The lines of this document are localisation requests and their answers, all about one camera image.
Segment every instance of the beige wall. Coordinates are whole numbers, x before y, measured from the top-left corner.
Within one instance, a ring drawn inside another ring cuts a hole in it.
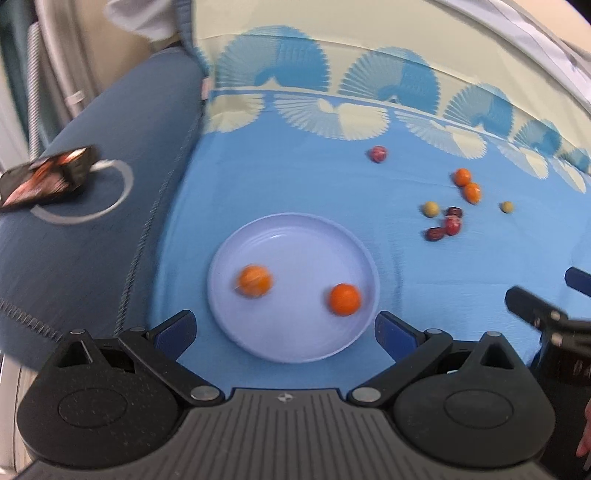
[[[148,40],[121,30],[105,18],[106,3],[106,0],[76,1],[86,51],[101,91],[151,53]]]
[[[591,53],[591,25],[566,0],[514,2],[521,5],[557,37]]]

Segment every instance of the blue fabric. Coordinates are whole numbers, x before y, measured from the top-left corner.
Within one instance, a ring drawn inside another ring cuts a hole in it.
[[[130,166],[134,185],[118,208],[78,225],[46,223],[27,210],[0,215],[0,350],[39,368],[72,328],[108,338],[118,327],[146,324],[155,249],[200,132],[201,81],[199,65],[182,48],[164,50],[100,95],[51,144],[46,154],[97,145],[102,158]],[[122,188],[108,168],[93,173],[76,200],[47,210],[97,212]]]
[[[572,316],[589,316],[591,299],[570,290],[564,272],[572,265],[591,271],[591,196],[565,181],[555,160],[547,161],[548,178],[541,180],[512,154],[506,156],[517,150],[498,139],[483,141],[482,158],[462,158],[424,140],[444,132],[444,120],[397,106],[387,108],[389,125],[377,138],[333,140],[324,135],[328,114],[314,117],[315,127],[306,131],[298,123],[301,116],[290,124],[287,103],[277,102],[289,95],[258,94],[262,106],[256,120],[200,141],[160,246],[152,325],[181,309],[192,310],[199,323],[195,343],[180,358],[183,365],[228,393],[232,387],[347,391],[392,364],[373,328],[343,352],[301,365],[258,359],[219,329],[206,298],[212,256],[233,231],[277,212],[325,216],[352,231],[378,266],[379,308],[418,330],[438,327],[464,340],[500,330],[529,359],[538,335],[506,311],[508,288],[519,284]],[[242,95],[245,102],[260,100]],[[303,102],[303,95],[296,97]],[[335,102],[308,97],[306,105]],[[431,130],[415,134],[415,126],[425,124]],[[552,145],[545,138],[537,144]],[[389,150],[382,164],[366,157],[375,144]],[[470,168],[482,187],[477,206],[467,204],[450,180],[460,167]],[[458,236],[424,240],[423,232],[441,220],[421,214],[428,200],[464,209]],[[515,205],[511,215],[499,208],[506,200]]]

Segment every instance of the white pipe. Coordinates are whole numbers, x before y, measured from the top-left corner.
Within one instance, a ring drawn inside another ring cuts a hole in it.
[[[70,76],[67,59],[61,48],[62,39],[54,21],[55,7],[56,2],[54,0],[35,0],[35,9],[41,24],[43,40],[61,91],[66,98],[75,98],[79,91]],[[72,117],[78,116],[83,109],[81,104],[74,102],[67,102],[67,107]]]

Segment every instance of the navy blue cushion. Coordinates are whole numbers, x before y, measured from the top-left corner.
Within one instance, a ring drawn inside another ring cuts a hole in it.
[[[28,210],[0,215],[0,350],[39,368],[60,336],[96,338],[145,325],[160,233],[201,129],[203,74],[181,47],[153,55],[100,95],[46,154],[96,145],[134,177],[113,211],[56,225]],[[124,182],[114,168],[92,174],[72,202],[46,208],[88,215],[112,205]]]

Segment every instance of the stitched seam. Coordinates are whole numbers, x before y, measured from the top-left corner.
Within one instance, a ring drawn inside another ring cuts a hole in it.
[[[8,300],[0,297],[0,313],[3,313],[12,320],[16,320],[23,327],[31,329],[34,333],[41,335],[55,343],[61,340],[63,334],[59,330],[55,330],[49,325],[39,321],[34,316],[24,312],[16,305],[10,303]]]
[[[183,145],[180,148],[177,158],[174,161],[173,169],[168,173],[168,175],[166,176],[166,179],[164,180],[164,182],[160,186],[160,189],[158,191],[158,196],[156,197],[156,200],[152,204],[152,209],[150,210],[150,216],[148,217],[148,221],[145,223],[144,228],[142,229],[142,233],[139,237],[138,246],[137,246],[137,249],[135,250],[134,258],[131,261],[131,267],[129,268],[129,272],[127,273],[127,277],[125,279],[125,285],[123,288],[123,295],[121,295],[121,302],[119,303],[119,310],[117,312],[117,320],[115,322],[115,331],[113,332],[113,335],[116,337],[123,331],[123,326],[125,324],[125,318],[127,316],[127,308],[129,305],[129,299],[131,298],[131,289],[134,285],[135,276],[136,276],[136,273],[137,273],[137,270],[139,267],[139,262],[141,261],[142,255],[144,253],[146,241],[148,239],[148,236],[150,235],[150,230],[152,228],[152,222],[154,221],[154,217],[156,216],[156,212],[158,211],[158,208],[160,207],[160,203],[162,201],[164,193],[168,189],[168,184],[170,183],[170,179],[172,178],[174,172],[177,170],[178,164],[179,164],[181,158],[183,158],[183,154],[185,153],[185,150],[189,146],[189,143],[190,143],[189,141],[192,138],[193,132],[197,128],[201,118],[202,118],[202,113],[199,112],[197,114],[197,116],[195,117],[193,124],[191,125],[189,133],[185,137],[185,140],[183,142]]]

